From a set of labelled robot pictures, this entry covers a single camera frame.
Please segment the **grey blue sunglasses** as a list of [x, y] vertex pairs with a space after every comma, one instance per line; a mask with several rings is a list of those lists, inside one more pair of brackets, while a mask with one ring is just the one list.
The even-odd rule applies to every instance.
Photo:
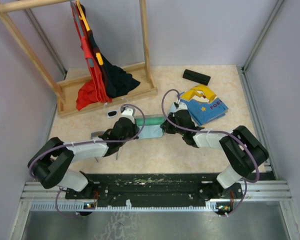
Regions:
[[107, 137], [107, 134], [105, 133], [105, 131], [95, 131], [90, 134], [91, 140], [96, 139], [96, 138], [104, 139], [106, 137]]

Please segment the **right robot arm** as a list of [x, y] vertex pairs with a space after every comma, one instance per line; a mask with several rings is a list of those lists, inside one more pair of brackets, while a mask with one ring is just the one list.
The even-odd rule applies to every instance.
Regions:
[[223, 150], [229, 165], [218, 174], [213, 185], [213, 192], [219, 198], [225, 198], [231, 186], [241, 179], [256, 183], [260, 179], [259, 166], [269, 158], [267, 149], [243, 125], [231, 132], [208, 130], [196, 126], [188, 110], [177, 110], [169, 113], [160, 127], [164, 133], [181, 135], [191, 147]]

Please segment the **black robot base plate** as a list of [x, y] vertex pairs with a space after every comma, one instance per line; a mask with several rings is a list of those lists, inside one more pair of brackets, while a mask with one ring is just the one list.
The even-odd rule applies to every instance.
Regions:
[[95, 200], [98, 207], [204, 207], [209, 200], [239, 200], [240, 183], [223, 189], [216, 173], [88, 174], [87, 193], [65, 191], [67, 200]]

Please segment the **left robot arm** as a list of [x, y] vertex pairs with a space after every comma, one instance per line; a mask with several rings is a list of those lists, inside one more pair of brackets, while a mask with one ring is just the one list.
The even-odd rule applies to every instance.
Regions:
[[84, 173], [70, 170], [70, 164], [88, 158], [111, 156], [125, 142], [136, 138], [139, 130], [133, 116], [122, 116], [113, 128], [90, 141], [65, 143], [54, 137], [29, 161], [29, 173], [45, 189], [64, 187], [87, 199], [93, 195], [94, 186]]

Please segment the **grey glasses case green lining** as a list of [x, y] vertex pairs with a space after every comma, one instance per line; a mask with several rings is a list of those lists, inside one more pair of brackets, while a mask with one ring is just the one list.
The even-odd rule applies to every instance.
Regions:
[[165, 118], [161, 114], [145, 115], [145, 125], [161, 125], [165, 122]]

